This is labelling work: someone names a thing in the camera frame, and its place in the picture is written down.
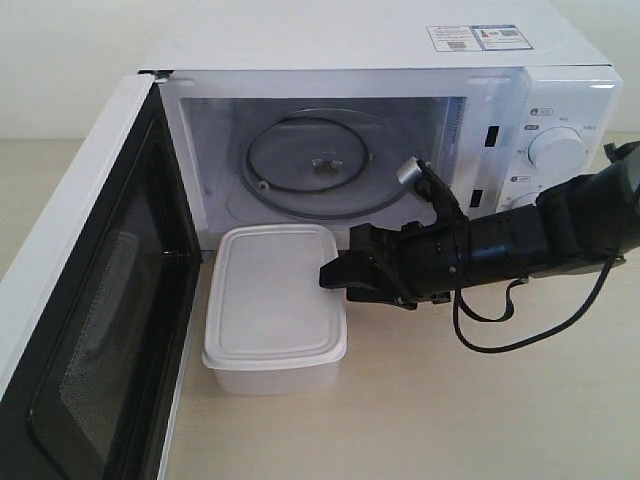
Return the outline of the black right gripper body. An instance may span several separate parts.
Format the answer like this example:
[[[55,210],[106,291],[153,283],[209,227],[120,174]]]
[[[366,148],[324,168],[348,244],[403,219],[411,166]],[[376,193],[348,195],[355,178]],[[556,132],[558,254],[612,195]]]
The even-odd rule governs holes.
[[[452,299],[464,257],[466,225],[461,222],[423,226],[412,222],[399,231],[377,235],[383,270],[394,287],[397,304],[447,303]]]

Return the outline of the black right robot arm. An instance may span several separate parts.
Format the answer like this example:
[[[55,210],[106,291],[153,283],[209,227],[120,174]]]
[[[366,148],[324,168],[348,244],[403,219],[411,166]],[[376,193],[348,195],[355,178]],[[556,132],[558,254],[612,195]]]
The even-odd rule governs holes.
[[[398,230],[370,223],[351,228],[349,248],[321,267],[319,284],[348,300],[413,310],[457,287],[590,273],[611,254],[639,246],[639,145],[604,148],[609,165],[538,194],[533,203],[469,218],[452,190],[423,160],[399,179],[432,207],[435,221]]]

